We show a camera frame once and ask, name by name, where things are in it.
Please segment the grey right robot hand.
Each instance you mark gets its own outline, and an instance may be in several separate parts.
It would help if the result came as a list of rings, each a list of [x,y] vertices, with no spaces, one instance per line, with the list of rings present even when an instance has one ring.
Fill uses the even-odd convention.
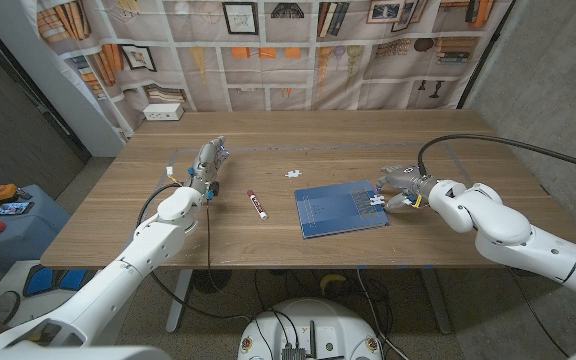
[[[402,212],[406,206],[424,207],[429,203],[429,194],[437,184],[437,180],[429,175],[422,176],[416,165],[388,166],[380,169],[384,176],[377,180],[376,187],[382,189],[390,185],[400,192],[393,196],[385,205],[388,213]]]

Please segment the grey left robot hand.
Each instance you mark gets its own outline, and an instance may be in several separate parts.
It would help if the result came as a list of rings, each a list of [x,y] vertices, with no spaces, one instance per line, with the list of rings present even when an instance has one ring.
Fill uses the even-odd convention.
[[[218,136],[200,148],[193,166],[189,169],[190,178],[186,181],[186,186],[201,194],[208,191],[209,185],[217,178],[219,168],[229,156],[229,152],[224,148],[225,141],[224,136]]]

